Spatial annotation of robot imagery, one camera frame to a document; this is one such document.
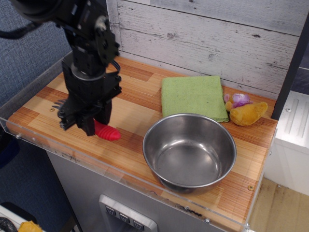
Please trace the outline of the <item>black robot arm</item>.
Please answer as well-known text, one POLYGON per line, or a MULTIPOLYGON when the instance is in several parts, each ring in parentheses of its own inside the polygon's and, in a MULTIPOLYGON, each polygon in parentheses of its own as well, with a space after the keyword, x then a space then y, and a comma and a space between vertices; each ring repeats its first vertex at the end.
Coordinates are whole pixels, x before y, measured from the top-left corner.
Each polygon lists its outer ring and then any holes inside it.
POLYGON ((98 0, 14 0, 12 5, 29 23, 2 31, 1 38, 20 39, 48 21, 64 30, 72 52, 62 60, 69 96, 55 103, 60 126, 100 135, 109 124, 112 99, 121 93, 119 44, 106 8, 98 0))

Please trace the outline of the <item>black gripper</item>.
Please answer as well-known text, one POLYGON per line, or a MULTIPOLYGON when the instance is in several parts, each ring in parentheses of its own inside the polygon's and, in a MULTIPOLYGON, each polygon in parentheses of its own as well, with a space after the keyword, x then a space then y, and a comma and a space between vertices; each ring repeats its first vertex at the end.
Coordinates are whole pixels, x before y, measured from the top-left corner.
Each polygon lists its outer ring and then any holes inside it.
POLYGON ((112 112, 112 98, 121 93, 119 83, 120 66, 116 61, 111 64, 115 72, 103 72, 98 76, 89 76, 77 70, 72 62, 62 62, 63 74, 68 98, 57 101, 57 116, 60 127, 67 130, 77 125, 87 136, 95 135, 94 120, 108 125, 112 112))

